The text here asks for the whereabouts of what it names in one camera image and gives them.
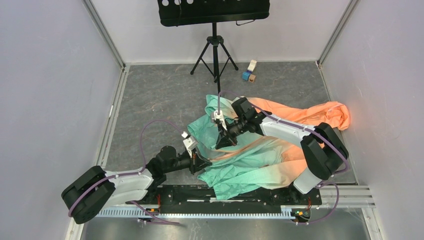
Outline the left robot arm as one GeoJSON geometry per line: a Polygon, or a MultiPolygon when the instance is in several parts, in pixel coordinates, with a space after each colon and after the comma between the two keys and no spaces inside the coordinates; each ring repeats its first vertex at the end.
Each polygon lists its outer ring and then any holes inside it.
{"type": "Polygon", "coordinates": [[[164,146],[140,169],[106,171],[99,165],[89,168],[63,190],[61,198],[68,208],[68,216],[83,224],[108,207],[131,201],[153,203],[168,173],[188,169],[194,174],[211,165],[197,149],[177,153],[174,147],[164,146]]]}

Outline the green and orange jacket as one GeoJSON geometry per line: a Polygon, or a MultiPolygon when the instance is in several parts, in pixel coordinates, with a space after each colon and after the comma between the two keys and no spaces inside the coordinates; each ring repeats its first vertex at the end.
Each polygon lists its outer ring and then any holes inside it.
{"type": "MultiPolygon", "coordinates": [[[[280,118],[317,126],[324,122],[340,131],[351,123],[348,107],[337,101],[328,101],[309,108],[294,108],[259,97],[248,100],[280,118]]],[[[307,167],[300,147],[275,137],[247,132],[237,137],[237,145],[216,149],[218,128],[211,114],[220,107],[227,118],[236,117],[232,100],[208,94],[205,97],[205,115],[187,126],[198,141],[200,154],[210,159],[197,178],[213,188],[218,200],[228,200],[258,188],[278,189],[290,185],[307,167]]]]}

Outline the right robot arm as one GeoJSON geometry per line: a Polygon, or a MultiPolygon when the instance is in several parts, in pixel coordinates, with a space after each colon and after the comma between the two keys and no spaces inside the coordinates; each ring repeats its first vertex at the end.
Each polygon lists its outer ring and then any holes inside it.
{"type": "Polygon", "coordinates": [[[289,121],[261,109],[246,97],[237,99],[231,107],[236,114],[232,122],[226,120],[220,108],[210,115],[218,127],[216,149],[236,146],[237,137],[250,132],[287,141],[302,150],[306,168],[288,191],[293,203],[302,204],[313,188],[349,169],[349,152],[329,124],[313,126],[289,121]]]}

